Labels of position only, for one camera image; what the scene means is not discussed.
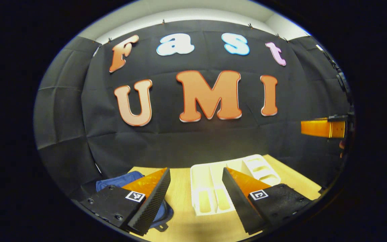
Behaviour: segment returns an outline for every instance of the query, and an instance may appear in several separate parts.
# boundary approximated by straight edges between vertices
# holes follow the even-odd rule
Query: white wall
[[[271,34],[276,34],[275,30],[267,26],[267,24],[260,22],[256,19],[249,18],[233,12],[226,12],[216,9],[177,9],[165,12],[159,12],[152,14],[137,20],[130,21],[122,26],[119,26],[100,37],[96,38],[95,41],[98,43],[107,43],[109,38],[115,39],[121,35],[133,32],[137,29],[142,29],[148,26],[153,26],[162,23],[162,20],[166,23],[181,21],[181,20],[218,20],[230,23],[236,23],[247,26],[249,23],[252,24],[253,28],[260,29]]]
[[[310,34],[287,18],[275,13],[265,24],[273,29],[280,37],[292,40]]]

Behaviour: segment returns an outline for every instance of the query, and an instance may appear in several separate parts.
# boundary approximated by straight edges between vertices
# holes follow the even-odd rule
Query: blue cloth
[[[129,172],[125,175],[118,176],[115,178],[110,178],[107,180],[101,180],[97,181],[95,184],[96,191],[99,192],[100,190],[104,189],[106,186],[114,185],[117,187],[123,187],[126,184],[130,184],[131,182],[142,178],[144,175],[141,174],[138,171]],[[150,228],[154,228],[160,223],[156,223],[156,221],[162,219],[162,217],[165,215],[165,207],[164,202],[162,202],[161,206],[159,207],[158,213],[155,216],[155,219],[153,220],[153,223]]]

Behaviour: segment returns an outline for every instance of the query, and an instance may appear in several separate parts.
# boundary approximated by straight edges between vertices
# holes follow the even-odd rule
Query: black fabric backdrop
[[[160,56],[160,39],[186,33],[195,50]],[[249,55],[224,49],[223,33],[243,35]],[[137,34],[139,41],[124,57],[126,64],[109,73],[112,48]],[[280,66],[265,43],[281,49],[286,66]],[[248,26],[219,21],[179,21],[150,26],[125,34],[101,46],[76,37],[55,58],[37,95],[34,130],[44,164],[58,186],[70,197],[82,199],[94,191],[95,181],[128,172],[133,166],[191,167],[270,154],[326,188],[342,161],[339,140],[301,134],[300,121],[343,114],[348,103],[332,68],[312,37],[287,43]],[[238,84],[242,117],[183,123],[183,87],[175,76],[197,70],[212,87],[223,70],[241,74]],[[278,113],[264,117],[261,75],[278,80]],[[135,82],[151,79],[152,119],[143,127],[126,124],[113,91],[129,85],[132,113],[140,113]]]

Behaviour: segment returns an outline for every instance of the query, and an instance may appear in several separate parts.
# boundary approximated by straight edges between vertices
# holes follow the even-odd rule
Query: blue bag
[[[142,178],[144,175],[141,174],[138,171],[133,171],[126,173],[125,175],[110,178],[107,180],[101,180],[96,182],[96,191],[99,192],[103,188],[109,185],[114,185],[117,187],[123,187],[126,184],[130,184],[131,182]],[[173,209],[168,205],[168,203],[164,200],[159,207],[158,213],[155,216],[155,219],[153,220],[152,225],[150,228],[156,228],[158,231],[165,231],[168,226],[166,225],[166,222],[172,218],[174,214]]]

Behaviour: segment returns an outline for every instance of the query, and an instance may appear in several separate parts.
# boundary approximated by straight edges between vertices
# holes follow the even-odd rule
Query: table surface
[[[296,172],[270,155],[264,155],[267,162],[281,178],[281,183],[292,187],[310,200],[320,196],[321,186]],[[131,171],[139,171],[143,175],[162,168],[133,167]],[[151,242],[235,242],[255,236],[249,236],[243,229],[236,211],[213,215],[196,216],[192,207],[190,191],[190,168],[171,168],[171,183],[165,195],[165,200],[173,208],[174,215],[167,222],[164,232],[150,229],[144,236],[134,236]]]

